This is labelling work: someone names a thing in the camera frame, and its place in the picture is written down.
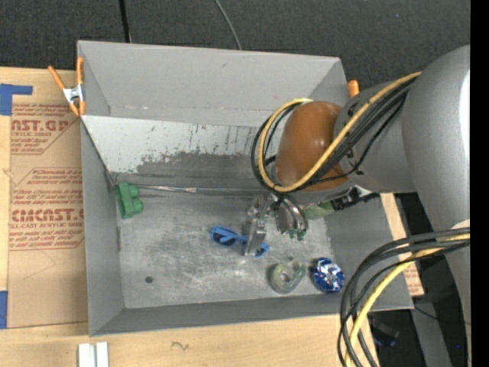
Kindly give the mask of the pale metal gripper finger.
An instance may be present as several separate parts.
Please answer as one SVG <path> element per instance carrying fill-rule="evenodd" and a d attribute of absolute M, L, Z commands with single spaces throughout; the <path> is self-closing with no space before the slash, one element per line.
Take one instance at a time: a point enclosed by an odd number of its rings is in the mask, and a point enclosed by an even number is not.
<path fill-rule="evenodd" d="M 270 197 L 268 195 L 257 195 L 251 201 L 251 205 L 247 211 L 249 221 L 261 221 L 267 216 L 270 208 Z"/>
<path fill-rule="evenodd" d="M 262 244 L 266 236 L 264 221 L 248 221 L 244 227 L 244 234 L 248 237 L 244 246 L 244 254 L 253 256 L 263 255 L 264 247 Z"/>

